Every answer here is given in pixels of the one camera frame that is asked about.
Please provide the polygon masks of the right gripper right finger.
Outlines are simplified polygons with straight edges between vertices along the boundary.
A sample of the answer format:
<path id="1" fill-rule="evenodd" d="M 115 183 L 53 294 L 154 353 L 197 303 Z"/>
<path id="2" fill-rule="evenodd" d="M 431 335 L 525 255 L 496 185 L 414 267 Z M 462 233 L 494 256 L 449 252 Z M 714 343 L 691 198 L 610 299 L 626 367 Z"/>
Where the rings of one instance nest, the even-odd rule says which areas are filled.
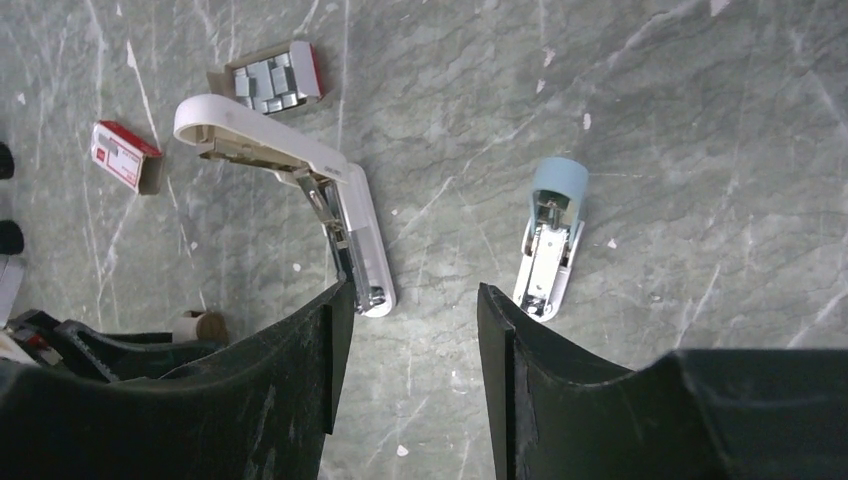
<path id="1" fill-rule="evenodd" d="M 843 479 L 847 354 L 597 356 L 481 284 L 479 351 L 500 479 Z"/>

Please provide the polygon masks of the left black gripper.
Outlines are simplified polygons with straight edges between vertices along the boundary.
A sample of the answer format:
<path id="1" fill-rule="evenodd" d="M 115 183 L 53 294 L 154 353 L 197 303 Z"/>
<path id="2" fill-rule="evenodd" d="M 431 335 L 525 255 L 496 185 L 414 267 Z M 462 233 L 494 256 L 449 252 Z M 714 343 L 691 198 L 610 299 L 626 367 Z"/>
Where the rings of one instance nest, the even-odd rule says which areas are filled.
<path id="1" fill-rule="evenodd" d="M 1 220 L 1 359 L 65 366 L 78 376 L 107 383 L 161 378 L 226 346 L 226 329 L 184 335 L 172 332 L 108 334 L 77 321 L 60 323 L 45 312 L 12 310 L 26 272 L 25 240 L 14 220 Z"/>

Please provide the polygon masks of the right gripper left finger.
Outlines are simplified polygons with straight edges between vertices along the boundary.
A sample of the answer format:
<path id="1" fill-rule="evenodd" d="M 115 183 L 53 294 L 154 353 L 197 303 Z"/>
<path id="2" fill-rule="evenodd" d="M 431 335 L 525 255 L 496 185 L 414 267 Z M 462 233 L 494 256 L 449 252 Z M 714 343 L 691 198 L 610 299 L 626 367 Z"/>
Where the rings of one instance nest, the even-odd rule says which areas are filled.
<path id="1" fill-rule="evenodd" d="M 156 379 L 1 366 L 5 479 L 314 479 L 355 314 L 338 282 L 290 316 Z"/>

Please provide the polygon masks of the red staple box sleeve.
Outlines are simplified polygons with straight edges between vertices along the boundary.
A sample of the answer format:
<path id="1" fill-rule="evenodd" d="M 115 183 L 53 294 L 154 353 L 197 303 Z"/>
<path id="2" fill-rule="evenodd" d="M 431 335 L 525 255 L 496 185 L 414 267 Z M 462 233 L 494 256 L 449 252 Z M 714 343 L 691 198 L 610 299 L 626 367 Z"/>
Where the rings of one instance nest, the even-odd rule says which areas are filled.
<path id="1" fill-rule="evenodd" d="M 160 191 L 164 153 L 114 120 L 94 123 L 90 158 L 137 195 Z"/>

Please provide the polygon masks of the long white stapler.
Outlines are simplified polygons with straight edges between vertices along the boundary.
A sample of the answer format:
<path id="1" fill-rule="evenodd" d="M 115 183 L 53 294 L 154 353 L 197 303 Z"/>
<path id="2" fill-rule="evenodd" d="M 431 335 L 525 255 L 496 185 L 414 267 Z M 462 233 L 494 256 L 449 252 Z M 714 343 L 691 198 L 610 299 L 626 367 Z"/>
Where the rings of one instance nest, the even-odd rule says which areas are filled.
<path id="1" fill-rule="evenodd" d="M 319 219 L 338 277 L 353 282 L 356 309 L 372 318 L 397 303 L 363 168 L 300 132 L 217 94 L 182 101 L 174 137 L 199 157 L 260 168 L 304 194 Z"/>

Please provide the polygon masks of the small blue stapler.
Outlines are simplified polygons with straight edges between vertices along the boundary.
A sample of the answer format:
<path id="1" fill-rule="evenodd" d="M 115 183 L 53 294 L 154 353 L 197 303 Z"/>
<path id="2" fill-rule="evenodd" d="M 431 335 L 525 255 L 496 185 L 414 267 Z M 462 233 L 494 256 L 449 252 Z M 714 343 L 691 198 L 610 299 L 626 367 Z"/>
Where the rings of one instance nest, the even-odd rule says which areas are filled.
<path id="1" fill-rule="evenodd" d="M 535 171 L 512 300 L 537 322 L 553 319 L 565 298 L 585 227 L 588 181 L 585 166 L 563 157 L 545 158 Z"/>

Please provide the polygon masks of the staple tray with staples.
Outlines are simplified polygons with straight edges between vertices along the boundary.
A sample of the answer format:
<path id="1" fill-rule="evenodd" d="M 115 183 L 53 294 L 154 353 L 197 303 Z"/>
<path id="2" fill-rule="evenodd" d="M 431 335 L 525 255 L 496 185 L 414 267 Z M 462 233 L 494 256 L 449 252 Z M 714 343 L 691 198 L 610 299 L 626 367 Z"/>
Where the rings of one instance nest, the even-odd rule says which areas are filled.
<path id="1" fill-rule="evenodd" d="M 206 74 L 210 92 L 273 115 L 316 103 L 325 96 L 314 45 L 293 40 L 225 64 Z"/>

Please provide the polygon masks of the small beige stapler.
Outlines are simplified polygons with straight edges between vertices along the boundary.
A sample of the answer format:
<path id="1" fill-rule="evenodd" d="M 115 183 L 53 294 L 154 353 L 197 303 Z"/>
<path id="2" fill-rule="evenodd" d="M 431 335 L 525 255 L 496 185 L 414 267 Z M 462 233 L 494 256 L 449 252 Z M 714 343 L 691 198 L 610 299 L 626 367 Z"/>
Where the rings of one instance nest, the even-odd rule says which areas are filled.
<path id="1" fill-rule="evenodd" d="M 208 341 L 221 345 L 230 343 L 230 335 L 224 316 L 214 311 L 185 311 L 172 330 L 172 341 Z"/>

